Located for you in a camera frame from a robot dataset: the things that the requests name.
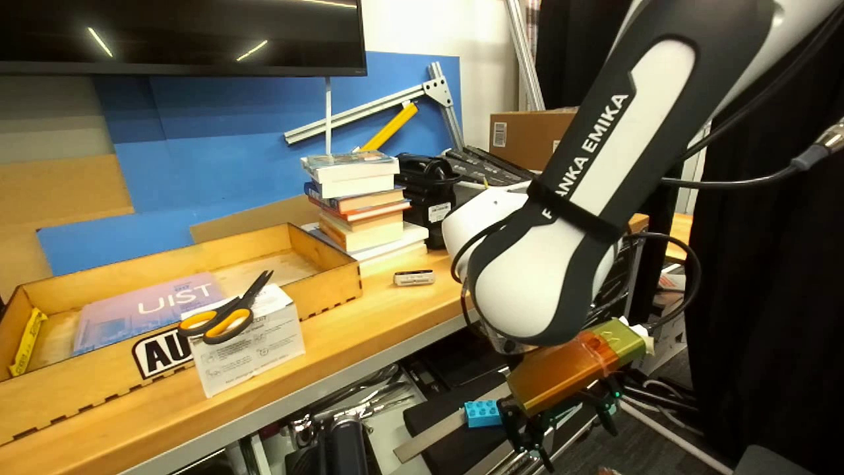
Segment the black screen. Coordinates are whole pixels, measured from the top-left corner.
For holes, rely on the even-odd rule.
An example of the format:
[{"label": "black screen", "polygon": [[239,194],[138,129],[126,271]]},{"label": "black screen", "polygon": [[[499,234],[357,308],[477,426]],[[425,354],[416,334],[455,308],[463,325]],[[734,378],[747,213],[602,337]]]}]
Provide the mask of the black screen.
[{"label": "black screen", "polygon": [[3,0],[3,73],[363,73],[361,0]]}]

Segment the blue wall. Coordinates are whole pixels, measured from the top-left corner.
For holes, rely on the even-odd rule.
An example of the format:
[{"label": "blue wall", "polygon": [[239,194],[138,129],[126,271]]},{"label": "blue wall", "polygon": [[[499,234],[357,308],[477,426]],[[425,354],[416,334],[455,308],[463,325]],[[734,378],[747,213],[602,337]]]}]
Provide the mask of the blue wall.
[{"label": "blue wall", "polygon": [[[333,108],[413,87],[433,60],[442,65],[458,112],[455,58],[392,52],[370,52],[366,77],[333,78]],[[299,194],[306,182],[299,159],[324,152],[324,140],[288,144],[281,131],[322,119],[322,87],[324,78],[94,78],[134,213],[40,230],[53,273],[182,247],[198,222]],[[419,116],[383,149],[441,152],[451,144],[441,108],[433,100],[416,104]],[[333,149],[358,148],[392,112],[334,129]]]}]

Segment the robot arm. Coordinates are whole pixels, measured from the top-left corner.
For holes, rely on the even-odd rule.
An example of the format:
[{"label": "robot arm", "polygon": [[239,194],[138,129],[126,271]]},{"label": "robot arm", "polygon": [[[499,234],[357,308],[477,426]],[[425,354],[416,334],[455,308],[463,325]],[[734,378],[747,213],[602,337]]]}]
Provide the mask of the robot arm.
[{"label": "robot arm", "polygon": [[477,194],[442,222],[483,321],[532,345],[578,334],[611,265],[611,244],[681,149],[842,3],[639,3],[528,194]]}]

